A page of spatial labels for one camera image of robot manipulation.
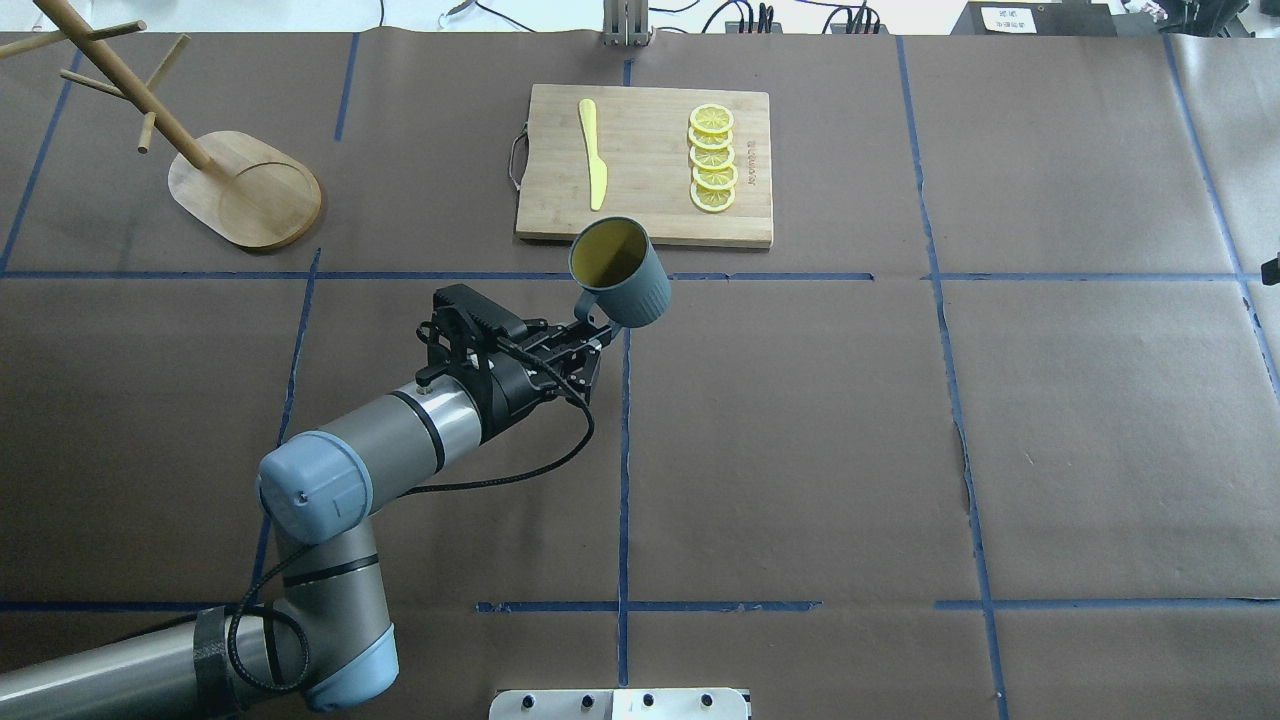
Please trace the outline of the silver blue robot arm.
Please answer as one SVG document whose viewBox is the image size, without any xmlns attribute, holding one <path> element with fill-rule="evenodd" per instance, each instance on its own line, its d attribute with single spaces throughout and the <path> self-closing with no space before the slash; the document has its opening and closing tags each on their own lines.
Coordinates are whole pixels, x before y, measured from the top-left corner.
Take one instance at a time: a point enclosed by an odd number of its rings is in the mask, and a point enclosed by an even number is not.
<svg viewBox="0 0 1280 720">
<path fill-rule="evenodd" d="M 614 323 L 481 320 L 443 309 L 417 328 L 428 363 L 406 386 L 260 464 L 278 562 L 241 598 L 3 675 L 5 719 L 228 719 L 298 693 L 348 708 L 396 679 L 396 628 L 372 516 L 556 398 L 589 413 Z"/>
</svg>

